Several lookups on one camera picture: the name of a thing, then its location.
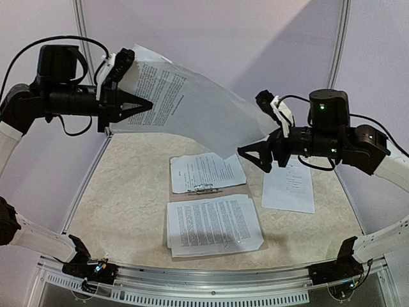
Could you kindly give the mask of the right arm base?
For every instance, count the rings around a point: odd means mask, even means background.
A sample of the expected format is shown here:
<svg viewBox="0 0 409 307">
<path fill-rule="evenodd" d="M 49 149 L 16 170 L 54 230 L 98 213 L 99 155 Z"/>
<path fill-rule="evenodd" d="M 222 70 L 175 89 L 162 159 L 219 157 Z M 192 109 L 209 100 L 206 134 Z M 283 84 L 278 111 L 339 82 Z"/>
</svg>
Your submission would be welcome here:
<svg viewBox="0 0 409 307">
<path fill-rule="evenodd" d="M 355 257 L 354 243 L 358 237 L 345 239 L 341 244 L 335 260 L 321 262 L 307 266 L 309 277 L 313 285 L 321 285 L 342 279 L 349 279 L 364 274 L 362 262 Z"/>
</svg>

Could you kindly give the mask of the transparent plastic folder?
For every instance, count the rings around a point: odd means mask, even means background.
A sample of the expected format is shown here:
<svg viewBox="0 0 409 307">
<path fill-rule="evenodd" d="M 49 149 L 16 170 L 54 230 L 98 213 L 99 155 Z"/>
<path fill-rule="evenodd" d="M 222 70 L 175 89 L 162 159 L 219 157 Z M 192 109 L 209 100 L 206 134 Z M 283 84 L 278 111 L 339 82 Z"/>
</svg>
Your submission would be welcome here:
<svg viewBox="0 0 409 307">
<path fill-rule="evenodd" d="M 239 158 L 215 153 L 169 160 L 167 247 L 174 258 L 228 255 L 264 244 Z"/>
</svg>

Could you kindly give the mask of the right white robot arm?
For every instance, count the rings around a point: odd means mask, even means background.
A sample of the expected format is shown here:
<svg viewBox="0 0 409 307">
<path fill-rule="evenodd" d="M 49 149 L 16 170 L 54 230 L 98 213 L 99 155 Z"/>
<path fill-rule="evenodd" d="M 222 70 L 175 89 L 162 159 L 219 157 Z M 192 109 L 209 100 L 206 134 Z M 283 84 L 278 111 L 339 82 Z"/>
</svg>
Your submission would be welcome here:
<svg viewBox="0 0 409 307">
<path fill-rule="evenodd" d="M 309 94 L 308 126 L 298 127 L 284 101 L 267 90 L 256 95 L 258 107 L 278 128 L 266 139 L 243 146 L 238 154 L 265 173 L 273 166 L 284 168 L 292 155 L 324 157 L 330 169 L 338 164 L 351 166 L 373 177 L 368 191 L 353 180 L 361 200 L 375 206 L 375 216 L 385 213 L 387 204 L 408 196 L 408 153 L 378 121 L 365 117 L 365 124 L 353 127 L 348 95 L 344 91 L 322 89 Z"/>
</svg>

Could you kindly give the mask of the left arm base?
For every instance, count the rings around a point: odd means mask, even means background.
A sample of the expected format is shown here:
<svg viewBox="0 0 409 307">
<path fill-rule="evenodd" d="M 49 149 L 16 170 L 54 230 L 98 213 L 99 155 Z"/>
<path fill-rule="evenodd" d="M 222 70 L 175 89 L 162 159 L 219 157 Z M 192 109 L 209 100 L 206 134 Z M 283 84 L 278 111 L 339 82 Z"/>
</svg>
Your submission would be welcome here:
<svg viewBox="0 0 409 307">
<path fill-rule="evenodd" d="M 62 272 L 76 278 L 97 283 L 113 285 L 118 273 L 118 266 L 109 263 L 107 258 L 92 259 L 88 249 L 80 238 L 69 235 L 75 248 L 74 257 L 63 264 Z"/>
</svg>

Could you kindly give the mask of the sparse printed paper sheet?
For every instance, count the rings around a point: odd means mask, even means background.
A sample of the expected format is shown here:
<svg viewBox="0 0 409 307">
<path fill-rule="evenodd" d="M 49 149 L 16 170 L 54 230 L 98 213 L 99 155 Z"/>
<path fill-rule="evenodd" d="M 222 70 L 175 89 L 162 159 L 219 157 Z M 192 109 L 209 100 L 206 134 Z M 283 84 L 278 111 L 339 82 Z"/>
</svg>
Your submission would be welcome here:
<svg viewBox="0 0 409 307">
<path fill-rule="evenodd" d="M 290 159 L 285 168 L 276 161 L 264 174 L 261 206 L 265 209 L 314 214 L 311 170 L 297 159 Z"/>
</svg>

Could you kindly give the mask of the large paper sheet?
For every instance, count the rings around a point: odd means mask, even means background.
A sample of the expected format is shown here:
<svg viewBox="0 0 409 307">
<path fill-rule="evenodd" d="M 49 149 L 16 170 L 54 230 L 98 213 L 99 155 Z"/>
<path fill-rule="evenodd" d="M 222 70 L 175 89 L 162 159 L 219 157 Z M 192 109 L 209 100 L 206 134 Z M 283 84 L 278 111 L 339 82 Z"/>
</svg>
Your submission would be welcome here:
<svg viewBox="0 0 409 307">
<path fill-rule="evenodd" d="M 161 132 L 193 139 L 220 157 L 257 142 L 278 125 L 257 106 L 209 78 L 140 45 L 119 88 L 152 102 L 110 125 L 115 134 Z"/>
</svg>

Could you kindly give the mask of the clipped paper stack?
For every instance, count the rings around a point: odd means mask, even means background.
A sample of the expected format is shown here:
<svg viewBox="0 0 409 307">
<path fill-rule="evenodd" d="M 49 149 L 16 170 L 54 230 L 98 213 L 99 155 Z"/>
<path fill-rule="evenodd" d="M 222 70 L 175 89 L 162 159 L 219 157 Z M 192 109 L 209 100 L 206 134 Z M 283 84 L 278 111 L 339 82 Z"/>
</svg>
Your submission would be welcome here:
<svg viewBox="0 0 409 307">
<path fill-rule="evenodd" d="M 184 194 L 199 187 L 220 189 L 243 185 L 247 178 L 237 155 L 227 159 L 216 153 L 182 155 L 170 159 L 172 192 Z"/>
</svg>

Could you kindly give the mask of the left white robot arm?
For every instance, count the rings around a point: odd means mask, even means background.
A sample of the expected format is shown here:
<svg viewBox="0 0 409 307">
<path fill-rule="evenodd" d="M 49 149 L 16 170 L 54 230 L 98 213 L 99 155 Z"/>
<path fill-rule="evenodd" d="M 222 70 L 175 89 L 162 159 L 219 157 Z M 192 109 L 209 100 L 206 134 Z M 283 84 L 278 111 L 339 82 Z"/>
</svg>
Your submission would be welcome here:
<svg viewBox="0 0 409 307">
<path fill-rule="evenodd" d="M 145 111 L 153 104 L 118 88 L 135 61 L 132 49 L 106 55 L 95 75 L 94 86 L 83 85 L 77 65 L 88 73 L 88 62 L 76 45 L 44 45 L 37 73 L 31 84 L 16 84 L 1 103 L 1 169 L 16 163 L 14 151 L 35 120 L 50 122 L 64 115 L 97 119 L 97 131 Z M 19 216 L 6 201 L 1 204 L 1 245 L 15 245 L 49 255 L 70 267 L 82 278 L 95 272 L 88 250 L 77 237 L 66 238 Z"/>
</svg>

